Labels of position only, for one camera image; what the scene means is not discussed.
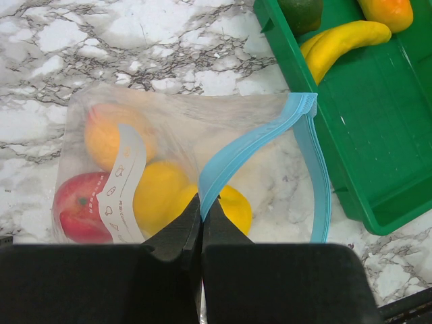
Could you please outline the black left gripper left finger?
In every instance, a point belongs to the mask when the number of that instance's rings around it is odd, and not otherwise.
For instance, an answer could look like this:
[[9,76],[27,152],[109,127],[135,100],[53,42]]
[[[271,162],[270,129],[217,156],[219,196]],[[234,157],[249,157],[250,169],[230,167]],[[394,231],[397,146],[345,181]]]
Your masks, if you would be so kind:
[[2,323],[198,323],[198,197],[142,244],[1,249]]

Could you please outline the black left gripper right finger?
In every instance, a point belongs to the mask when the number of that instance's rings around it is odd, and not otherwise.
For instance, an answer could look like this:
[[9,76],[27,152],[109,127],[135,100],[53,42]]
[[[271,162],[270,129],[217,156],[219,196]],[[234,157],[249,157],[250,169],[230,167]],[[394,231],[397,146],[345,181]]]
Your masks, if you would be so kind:
[[209,323],[380,323],[356,254],[339,244],[257,244],[215,202],[203,223]]

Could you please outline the yellow apple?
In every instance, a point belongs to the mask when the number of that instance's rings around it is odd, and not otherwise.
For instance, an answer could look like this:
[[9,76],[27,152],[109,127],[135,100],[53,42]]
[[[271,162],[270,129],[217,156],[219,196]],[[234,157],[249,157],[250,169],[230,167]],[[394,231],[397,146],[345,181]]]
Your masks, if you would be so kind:
[[[189,184],[183,188],[171,205],[171,215],[180,215],[197,192],[196,184]],[[252,225],[252,208],[249,201],[235,188],[226,185],[219,194],[219,202],[226,217],[244,235],[248,235]]]

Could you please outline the yellow lemon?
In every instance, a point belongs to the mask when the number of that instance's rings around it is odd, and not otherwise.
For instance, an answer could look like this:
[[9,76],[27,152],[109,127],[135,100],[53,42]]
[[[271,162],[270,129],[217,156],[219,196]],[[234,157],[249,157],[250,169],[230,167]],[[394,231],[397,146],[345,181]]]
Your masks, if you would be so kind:
[[170,224],[177,195],[189,184],[184,170],[171,161],[157,161],[144,168],[133,198],[133,212],[144,237],[150,238]]

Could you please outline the red apple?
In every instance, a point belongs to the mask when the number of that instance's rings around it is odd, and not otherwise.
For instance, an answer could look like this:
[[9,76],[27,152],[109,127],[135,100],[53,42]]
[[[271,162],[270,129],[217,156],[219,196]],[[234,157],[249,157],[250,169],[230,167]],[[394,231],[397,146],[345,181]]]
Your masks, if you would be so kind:
[[82,173],[64,182],[55,193],[53,216],[67,238],[79,244],[108,244],[112,237],[99,215],[97,194],[109,173]]

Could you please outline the clear zip top bag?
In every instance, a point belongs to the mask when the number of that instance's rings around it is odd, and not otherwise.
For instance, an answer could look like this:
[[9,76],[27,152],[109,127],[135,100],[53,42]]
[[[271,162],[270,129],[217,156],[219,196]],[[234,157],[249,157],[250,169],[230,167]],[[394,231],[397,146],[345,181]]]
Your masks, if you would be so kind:
[[[89,109],[99,103],[127,105],[143,114],[156,131],[155,158],[147,161],[140,134],[119,124],[114,166],[110,172],[101,169],[84,141]],[[252,208],[248,239],[324,243],[331,188],[315,130],[316,114],[314,92],[208,97],[97,84],[69,101],[55,193],[76,175],[109,173],[97,194],[99,215],[112,237],[108,244],[143,243],[152,236],[144,237],[136,222],[134,193],[147,165],[171,161],[184,170],[189,184],[197,185],[194,197],[203,221],[229,185]],[[79,244],[65,236],[53,207],[52,220],[57,242]]]

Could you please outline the peach with green leaf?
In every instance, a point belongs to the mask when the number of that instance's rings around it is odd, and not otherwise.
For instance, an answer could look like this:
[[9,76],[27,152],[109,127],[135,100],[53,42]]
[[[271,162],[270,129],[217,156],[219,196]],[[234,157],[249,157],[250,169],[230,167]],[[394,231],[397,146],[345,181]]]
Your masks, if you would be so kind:
[[88,154],[104,171],[114,166],[120,144],[118,125],[132,126],[141,136],[146,147],[146,160],[157,153],[156,131],[147,118],[127,105],[99,103],[88,112],[84,141]]

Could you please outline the yellow banana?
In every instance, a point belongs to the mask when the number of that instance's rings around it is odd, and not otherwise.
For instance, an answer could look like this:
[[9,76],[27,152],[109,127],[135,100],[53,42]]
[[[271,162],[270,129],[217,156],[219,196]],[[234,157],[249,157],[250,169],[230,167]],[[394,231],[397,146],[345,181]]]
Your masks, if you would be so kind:
[[385,24],[358,20],[315,35],[300,46],[300,51],[315,83],[319,84],[342,55],[386,43],[391,37],[392,32]]

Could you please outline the green avocado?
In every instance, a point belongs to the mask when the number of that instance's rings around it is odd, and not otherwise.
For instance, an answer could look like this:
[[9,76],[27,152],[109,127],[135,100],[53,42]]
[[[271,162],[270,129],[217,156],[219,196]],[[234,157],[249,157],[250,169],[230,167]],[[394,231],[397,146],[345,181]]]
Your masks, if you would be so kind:
[[295,37],[320,28],[322,0],[279,0],[278,5]]

